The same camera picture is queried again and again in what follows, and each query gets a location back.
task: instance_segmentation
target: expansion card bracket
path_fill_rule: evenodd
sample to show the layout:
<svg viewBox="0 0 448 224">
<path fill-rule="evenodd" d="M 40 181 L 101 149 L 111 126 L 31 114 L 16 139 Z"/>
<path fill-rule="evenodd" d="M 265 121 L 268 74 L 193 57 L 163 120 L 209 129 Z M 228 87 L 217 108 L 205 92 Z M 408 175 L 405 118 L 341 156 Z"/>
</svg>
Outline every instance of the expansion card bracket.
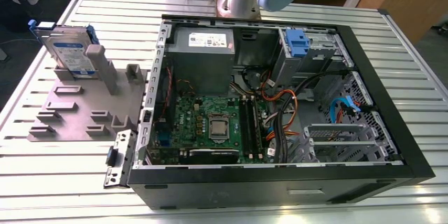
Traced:
<svg viewBox="0 0 448 224">
<path fill-rule="evenodd" d="M 132 130 L 120 131 L 107 154 L 107 174 L 104 189 L 129 188 L 128 175 L 136 143 L 136 133 Z"/>
</svg>

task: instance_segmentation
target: open computer tower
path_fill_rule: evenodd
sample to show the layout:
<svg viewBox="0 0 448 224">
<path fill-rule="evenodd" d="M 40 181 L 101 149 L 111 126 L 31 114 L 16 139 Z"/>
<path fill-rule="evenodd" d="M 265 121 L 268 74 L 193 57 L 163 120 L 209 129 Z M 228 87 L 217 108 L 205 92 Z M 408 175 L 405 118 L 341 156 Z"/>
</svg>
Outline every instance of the open computer tower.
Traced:
<svg viewBox="0 0 448 224">
<path fill-rule="evenodd" d="M 105 188 L 131 187 L 153 209 L 280 206 L 433 177 L 348 26 L 163 19 Z"/>
</svg>

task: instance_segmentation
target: white sticker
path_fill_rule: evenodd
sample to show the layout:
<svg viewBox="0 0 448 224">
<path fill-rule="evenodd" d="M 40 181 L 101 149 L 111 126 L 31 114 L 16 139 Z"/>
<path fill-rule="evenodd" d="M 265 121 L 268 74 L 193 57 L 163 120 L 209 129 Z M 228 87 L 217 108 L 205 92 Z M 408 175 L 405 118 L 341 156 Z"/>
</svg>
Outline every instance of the white sticker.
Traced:
<svg viewBox="0 0 448 224">
<path fill-rule="evenodd" d="M 95 67 L 84 55 L 84 46 L 79 43 L 53 43 L 57 56 L 68 70 L 80 75 L 95 74 Z"/>
<path fill-rule="evenodd" d="M 268 79 L 268 80 L 267 80 L 267 84 L 268 84 L 271 87 L 273 87 L 273 86 L 275 86 L 275 82 L 273 82 L 273 80 Z"/>
<path fill-rule="evenodd" d="M 188 36 L 191 47 L 227 47 L 225 34 L 191 33 Z"/>
<path fill-rule="evenodd" d="M 273 148 L 268 148 L 268 156 L 275 156 L 275 149 Z"/>
</svg>

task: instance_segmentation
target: cpu socket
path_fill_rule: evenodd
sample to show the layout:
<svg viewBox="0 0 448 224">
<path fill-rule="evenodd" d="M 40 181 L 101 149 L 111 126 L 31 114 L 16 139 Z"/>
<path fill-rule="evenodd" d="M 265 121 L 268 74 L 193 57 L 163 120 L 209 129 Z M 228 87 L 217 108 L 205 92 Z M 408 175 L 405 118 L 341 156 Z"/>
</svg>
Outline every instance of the cpu socket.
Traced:
<svg viewBox="0 0 448 224">
<path fill-rule="evenodd" d="M 229 139 L 228 116 L 208 116 L 208 138 L 217 144 Z"/>
</svg>

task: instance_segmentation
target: slotted aluminum surface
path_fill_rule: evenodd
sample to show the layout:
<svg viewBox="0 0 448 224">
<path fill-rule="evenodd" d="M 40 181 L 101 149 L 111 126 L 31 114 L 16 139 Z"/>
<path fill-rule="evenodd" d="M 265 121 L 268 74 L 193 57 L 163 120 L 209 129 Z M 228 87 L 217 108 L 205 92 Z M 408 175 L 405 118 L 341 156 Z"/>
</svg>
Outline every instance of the slotted aluminum surface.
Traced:
<svg viewBox="0 0 448 224">
<path fill-rule="evenodd" d="M 208 0 L 72 0 L 60 24 L 91 22 L 115 66 L 123 68 L 128 63 L 137 63 L 149 69 L 163 13 L 215 16 L 215 3 Z M 352 27 L 436 178 L 349 205 L 152 211 L 131 189 L 103 189 L 105 154 L 112 142 L 31 143 L 25 139 L 56 78 L 55 60 L 41 49 L 0 114 L 0 220 L 448 222 L 447 91 L 391 19 L 375 10 L 307 5 L 291 5 L 281 12 L 263 12 L 261 16 L 269 20 Z"/>
</svg>

